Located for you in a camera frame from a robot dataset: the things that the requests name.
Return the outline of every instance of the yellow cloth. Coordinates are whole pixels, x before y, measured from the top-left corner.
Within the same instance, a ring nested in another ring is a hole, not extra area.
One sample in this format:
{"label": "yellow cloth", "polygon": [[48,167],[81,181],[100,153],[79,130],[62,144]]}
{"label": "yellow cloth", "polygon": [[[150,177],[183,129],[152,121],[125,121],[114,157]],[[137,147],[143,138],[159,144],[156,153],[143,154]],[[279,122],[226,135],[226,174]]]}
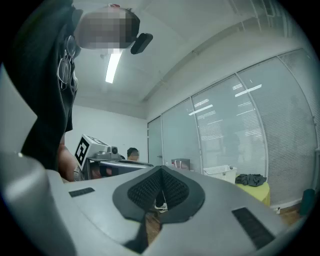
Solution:
{"label": "yellow cloth", "polygon": [[263,183],[261,186],[245,186],[242,184],[235,185],[249,193],[254,198],[263,202],[266,206],[270,206],[270,187],[267,182]]}

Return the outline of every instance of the floor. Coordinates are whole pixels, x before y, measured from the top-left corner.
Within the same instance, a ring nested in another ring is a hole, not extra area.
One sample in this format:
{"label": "floor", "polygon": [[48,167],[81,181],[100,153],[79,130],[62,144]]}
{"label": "floor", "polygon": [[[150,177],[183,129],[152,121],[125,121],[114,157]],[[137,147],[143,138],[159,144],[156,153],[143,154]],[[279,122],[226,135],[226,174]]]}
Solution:
{"label": "floor", "polygon": [[[283,219],[285,223],[289,226],[298,221],[301,217],[299,215],[300,204],[296,204],[294,206],[284,208],[280,210],[280,217]],[[154,241],[157,235],[160,232],[160,223],[158,219],[157,212],[147,213],[145,216],[146,221],[146,233],[149,245]]]}

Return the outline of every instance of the white container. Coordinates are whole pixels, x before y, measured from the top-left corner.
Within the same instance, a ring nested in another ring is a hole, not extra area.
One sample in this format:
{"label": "white container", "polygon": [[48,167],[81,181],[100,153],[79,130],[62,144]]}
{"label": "white container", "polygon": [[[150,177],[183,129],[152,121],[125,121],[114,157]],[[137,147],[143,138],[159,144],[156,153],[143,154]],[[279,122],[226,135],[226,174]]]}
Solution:
{"label": "white container", "polygon": [[203,168],[203,175],[224,180],[235,184],[236,182],[236,167],[230,167],[230,165],[221,165],[216,167]]}

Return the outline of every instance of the shoe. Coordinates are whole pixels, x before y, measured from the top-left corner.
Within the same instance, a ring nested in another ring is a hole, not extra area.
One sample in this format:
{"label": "shoe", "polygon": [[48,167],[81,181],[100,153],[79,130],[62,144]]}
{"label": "shoe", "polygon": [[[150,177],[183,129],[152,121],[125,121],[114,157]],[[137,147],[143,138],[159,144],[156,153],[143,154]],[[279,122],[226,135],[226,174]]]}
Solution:
{"label": "shoe", "polygon": [[167,204],[164,203],[162,206],[160,207],[157,207],[156,205],[154,206],[154,208],[156,208],[157,210],[159,210],[159,212],[161,214],[165,213],[166,211],[168,211],[168,207],[167,207]]}

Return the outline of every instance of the black shirt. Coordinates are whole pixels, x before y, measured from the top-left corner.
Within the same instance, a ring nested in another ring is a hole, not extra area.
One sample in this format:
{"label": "black shirt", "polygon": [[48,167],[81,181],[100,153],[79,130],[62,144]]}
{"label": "black shirt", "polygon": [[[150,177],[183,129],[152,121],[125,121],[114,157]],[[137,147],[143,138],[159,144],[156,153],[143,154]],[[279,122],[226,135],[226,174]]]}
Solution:
{"label": "black shirt", "polygon": [[[72,106],[77,93],[73,78],[61,91],[57,77],[65,38],[75,30],[72,2],[44,1],[21,26],[3,62],[18,92],[37,115],[22,153],[56,171],[61,138],[73,128]],[[71,63],[70,74],[74,69]]]}

